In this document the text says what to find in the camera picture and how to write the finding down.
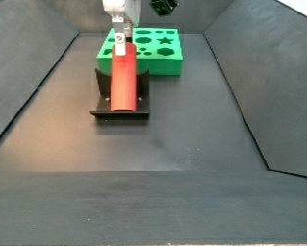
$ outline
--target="black base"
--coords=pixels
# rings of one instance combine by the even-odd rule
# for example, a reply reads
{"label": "black base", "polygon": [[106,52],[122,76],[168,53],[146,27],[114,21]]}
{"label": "black base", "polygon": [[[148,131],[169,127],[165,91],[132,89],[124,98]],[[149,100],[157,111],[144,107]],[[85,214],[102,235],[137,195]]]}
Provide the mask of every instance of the black base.
{"label": "black base", "polygon": [[112,75],[102,73],[98,69],[97,81],[100,85],[101,98],[96,111],[90,113],[98,119],[149,119],[150,118],[150,71],[137,77],[137,111],[112,111]]}

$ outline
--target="bin floor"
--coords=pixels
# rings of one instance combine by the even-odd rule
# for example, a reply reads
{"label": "bin floor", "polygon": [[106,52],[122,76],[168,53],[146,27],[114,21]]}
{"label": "bin floor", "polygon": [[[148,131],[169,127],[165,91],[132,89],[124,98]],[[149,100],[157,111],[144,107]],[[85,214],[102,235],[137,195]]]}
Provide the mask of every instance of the bin floor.
{"label": "bin floor", "polygon": [[81,36],[0,141],[0,171],[264,170],[202,35],[184,35],[182,76],[152,76],[152,119],[101,125],[96,56]]}
{"label": "bin floor", "polygon": [[81,36],[0,140],[0,245],[307,243],[307,180],[265,169],[202,35],[148,124],[98,124]]}

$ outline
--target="gray wall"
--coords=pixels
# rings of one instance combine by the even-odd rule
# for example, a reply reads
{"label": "gray wall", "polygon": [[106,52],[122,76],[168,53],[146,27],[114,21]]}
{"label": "gray wall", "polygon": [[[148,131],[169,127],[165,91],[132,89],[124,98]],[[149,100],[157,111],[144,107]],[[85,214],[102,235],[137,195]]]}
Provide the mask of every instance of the gray wall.
{"label": "gray wall", "polygon": [[46,1],[0,1],[0,135],[77,34]]}
{"label": "gray wall", "polygon": [[205,35],[269,167],[307,176],[307,17],[236,0]]}
{"label": "gray wall", "polygon": [[[112,17],[102,0],[49,0],[81,32],[105,32],[112,28]],[[142,0],[141,26],[176,27],[185,33],[204,33],[233,0],[181,0],[172,16],[158,17],[150,0]]]}

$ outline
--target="circular hole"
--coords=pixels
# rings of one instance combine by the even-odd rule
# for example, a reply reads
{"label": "circular hole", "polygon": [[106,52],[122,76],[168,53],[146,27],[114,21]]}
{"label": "circular hole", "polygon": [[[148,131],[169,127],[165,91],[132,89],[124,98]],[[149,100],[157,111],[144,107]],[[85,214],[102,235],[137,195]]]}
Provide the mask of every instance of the circular hole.
{"label": "circular hole", "polygon": [[140,37],[140,38],[137,38],[136,42],[141,43],[141,44],[148,44],[148,43],[152,43],[153,40],[148,37]]}

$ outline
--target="shape sorter block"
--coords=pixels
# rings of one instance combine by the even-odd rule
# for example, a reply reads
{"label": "shape sorter block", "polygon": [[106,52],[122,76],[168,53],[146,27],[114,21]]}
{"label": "shape sorter block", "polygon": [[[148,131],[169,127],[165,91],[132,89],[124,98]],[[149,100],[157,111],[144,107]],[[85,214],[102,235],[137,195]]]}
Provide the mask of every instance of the shape sorter block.
{"label": "shape sorter block", "polygon": [[[184,54],[178,29],[134,28],[133,42],[137,45],[138,73],[150,70],[153,75],[181,75]],[[116,30],[112,29],[98,53],[100,70],[112,74]]]}

